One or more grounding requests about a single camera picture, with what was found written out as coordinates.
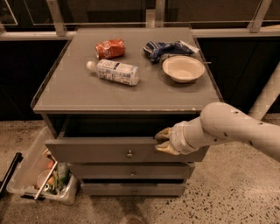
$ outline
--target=black wall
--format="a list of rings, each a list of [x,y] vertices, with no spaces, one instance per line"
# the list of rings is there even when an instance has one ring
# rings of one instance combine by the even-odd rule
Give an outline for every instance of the black wall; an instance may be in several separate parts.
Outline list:
[[[248,113],[280,61],[280,38],[199,38],[225,102]],[[279,101],[269,112],[280,112]]]
[[[32,98],[65,44],[0,41],[0,120],[41,119],[32,111]]]

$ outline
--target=cabinet top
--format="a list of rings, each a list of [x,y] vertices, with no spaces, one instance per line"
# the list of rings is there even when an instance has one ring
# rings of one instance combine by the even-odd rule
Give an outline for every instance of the cabinet top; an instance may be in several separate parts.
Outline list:
[[[87,70],[88,61],[98,62],[95,45],[109,39],[123,39],[126,53],[113,60],[138,66],[136,86],[102,80]],[[54,114],[201,111],[220,100],[207,69],[196,83],[178,84],[161,63],[152,64],[144,54],[149,41],[177,40],[197,46],[189,28],[80,28],[33,110]],[[201,52],[192,57],[203,61]]]

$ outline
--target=open drawer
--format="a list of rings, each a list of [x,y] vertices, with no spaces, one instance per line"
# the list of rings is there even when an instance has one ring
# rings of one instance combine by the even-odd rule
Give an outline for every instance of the open drawer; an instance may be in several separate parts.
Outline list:
[[[152,137],[59,137],[45,142],[59,162],[148,163],[202,161],[208,147],[173,156],[155,149]]]

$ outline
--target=bottle label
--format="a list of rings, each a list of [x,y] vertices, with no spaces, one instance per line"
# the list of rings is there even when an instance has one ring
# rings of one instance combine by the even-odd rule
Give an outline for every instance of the bottle label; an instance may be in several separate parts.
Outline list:
[[[117,81],[131,86],[135,86],[139,81],[137,66],[103,59],[98,63],[97,70],[99,77],[105,80]]]

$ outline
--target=white bowl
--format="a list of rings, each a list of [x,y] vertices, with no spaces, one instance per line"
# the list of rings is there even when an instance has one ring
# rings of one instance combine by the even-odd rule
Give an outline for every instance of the white bowl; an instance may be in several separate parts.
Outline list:
[[[202,63],[188,56],[174,56],[166,59],[163,69],[174,81],[187,83],[196,81],[205,72]]]

